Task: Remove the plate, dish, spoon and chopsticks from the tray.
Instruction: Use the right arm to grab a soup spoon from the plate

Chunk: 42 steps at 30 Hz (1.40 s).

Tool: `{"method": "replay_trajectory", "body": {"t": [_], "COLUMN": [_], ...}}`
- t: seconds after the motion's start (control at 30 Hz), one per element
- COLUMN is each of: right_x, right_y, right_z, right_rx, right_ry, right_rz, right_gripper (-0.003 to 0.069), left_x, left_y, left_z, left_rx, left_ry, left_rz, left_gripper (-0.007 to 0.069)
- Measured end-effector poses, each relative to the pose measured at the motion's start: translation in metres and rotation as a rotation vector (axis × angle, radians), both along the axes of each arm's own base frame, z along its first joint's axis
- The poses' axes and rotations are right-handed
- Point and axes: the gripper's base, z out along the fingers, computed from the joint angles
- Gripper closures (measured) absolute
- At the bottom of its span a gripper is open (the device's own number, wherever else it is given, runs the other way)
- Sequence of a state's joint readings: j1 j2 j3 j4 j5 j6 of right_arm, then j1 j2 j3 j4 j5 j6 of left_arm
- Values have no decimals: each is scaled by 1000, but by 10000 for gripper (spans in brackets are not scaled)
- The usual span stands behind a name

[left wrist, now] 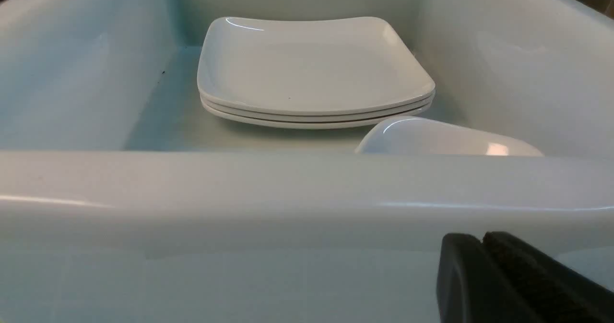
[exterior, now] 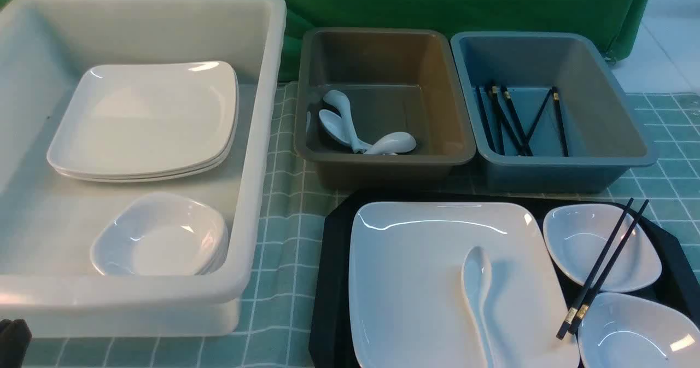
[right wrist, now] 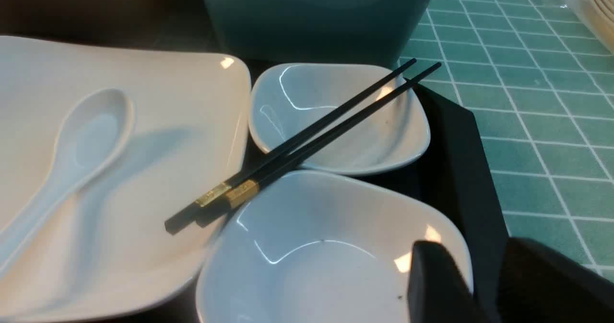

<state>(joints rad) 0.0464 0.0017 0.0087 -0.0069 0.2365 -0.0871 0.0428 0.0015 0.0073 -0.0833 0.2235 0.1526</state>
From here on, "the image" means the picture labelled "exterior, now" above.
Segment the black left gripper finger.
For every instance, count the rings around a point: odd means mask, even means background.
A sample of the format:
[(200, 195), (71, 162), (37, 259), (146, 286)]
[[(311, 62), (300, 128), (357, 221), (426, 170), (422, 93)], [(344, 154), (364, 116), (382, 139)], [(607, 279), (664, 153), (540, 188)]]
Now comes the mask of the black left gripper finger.
[(1, 321), (1, 367), (21, 367), (32, 340), (32, 332), (22, 319)]

